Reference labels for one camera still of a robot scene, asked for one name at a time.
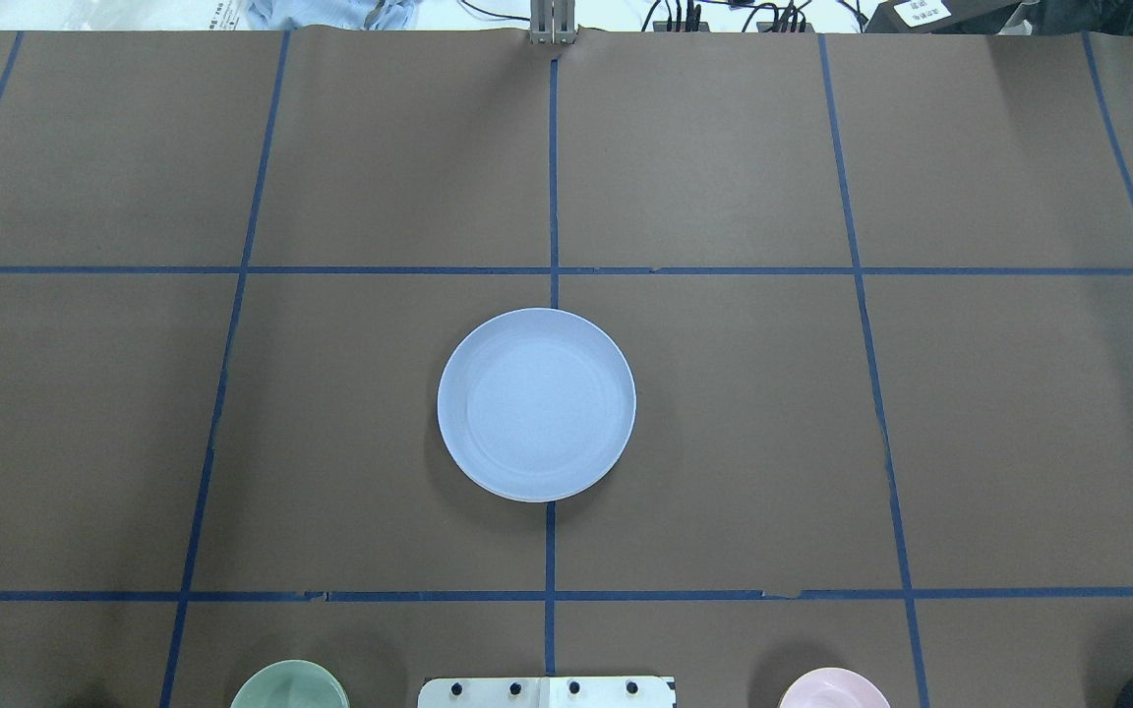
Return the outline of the pink bowl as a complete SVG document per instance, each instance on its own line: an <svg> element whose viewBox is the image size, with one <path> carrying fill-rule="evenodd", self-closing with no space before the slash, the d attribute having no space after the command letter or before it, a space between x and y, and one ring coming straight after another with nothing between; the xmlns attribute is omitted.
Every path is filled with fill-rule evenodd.
<svg viewBox="0 0 1133 708"><path fill-rule="evenodd" d="M806 672L783 691L786 707L891 707L871 681L853 671L826 667Z"/></svg>

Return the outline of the light blue cloth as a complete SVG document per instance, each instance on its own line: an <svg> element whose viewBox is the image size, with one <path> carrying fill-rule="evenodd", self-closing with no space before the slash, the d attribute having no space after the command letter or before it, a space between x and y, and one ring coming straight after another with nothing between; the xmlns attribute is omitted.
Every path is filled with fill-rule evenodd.
<svg viewBox="0 0 1133 708"><path fill-rule="evenodd" d="M406 29L419 1L248 1L253 29Z"/></svg>

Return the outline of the green bowl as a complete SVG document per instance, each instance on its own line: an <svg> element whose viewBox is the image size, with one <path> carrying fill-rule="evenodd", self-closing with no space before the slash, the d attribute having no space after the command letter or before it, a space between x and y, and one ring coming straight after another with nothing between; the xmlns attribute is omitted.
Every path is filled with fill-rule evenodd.
<svg viewBox="0 0 1133 708"><path fill-rule="evenodd" d="M229 707L350 707L341 682L320 664L293 659L261 668L235 691Z"/></svg>

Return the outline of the black laptop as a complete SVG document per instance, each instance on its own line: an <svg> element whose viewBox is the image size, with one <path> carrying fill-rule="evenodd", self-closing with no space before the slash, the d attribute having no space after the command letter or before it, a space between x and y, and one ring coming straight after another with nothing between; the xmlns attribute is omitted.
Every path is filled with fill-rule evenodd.
<svg viewBox="0 0 1133 708"><path fill-rule="evenodd" d="M1133 1L886 1L864 34L1133 36Z"/></svg>

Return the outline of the aluminium frame post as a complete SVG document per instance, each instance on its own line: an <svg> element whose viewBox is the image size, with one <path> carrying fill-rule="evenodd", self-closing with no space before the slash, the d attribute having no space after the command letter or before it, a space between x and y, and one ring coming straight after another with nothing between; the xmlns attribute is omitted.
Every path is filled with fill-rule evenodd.
<svg viewBox="0 0 1133 708"><path fill-rule="evenodd" d="M535 45L573 44L578 36L574 0L531 0L529 39Z"/></svg>

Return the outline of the light blue plate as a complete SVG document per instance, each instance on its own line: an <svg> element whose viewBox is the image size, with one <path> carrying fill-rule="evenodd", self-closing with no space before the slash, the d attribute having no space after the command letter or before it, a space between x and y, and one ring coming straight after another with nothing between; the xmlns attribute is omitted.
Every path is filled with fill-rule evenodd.
<svg viewBox="0 0 1133 708"><path fill-rule="evenodd" d="M472 329L437 390L448 453L496 497L574 497L621 460L634 429L634 374L606 331L571 312L526 308Z"/></svg>

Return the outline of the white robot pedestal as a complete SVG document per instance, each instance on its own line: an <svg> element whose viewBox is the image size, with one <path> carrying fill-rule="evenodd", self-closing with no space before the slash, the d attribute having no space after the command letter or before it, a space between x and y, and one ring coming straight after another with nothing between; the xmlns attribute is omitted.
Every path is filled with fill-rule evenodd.
<svg viewBox="0 0 1133 708"><path fill-rule="evenodd" d="M578 676L431 679L418 707L676 707L674 679Z"/></svg>

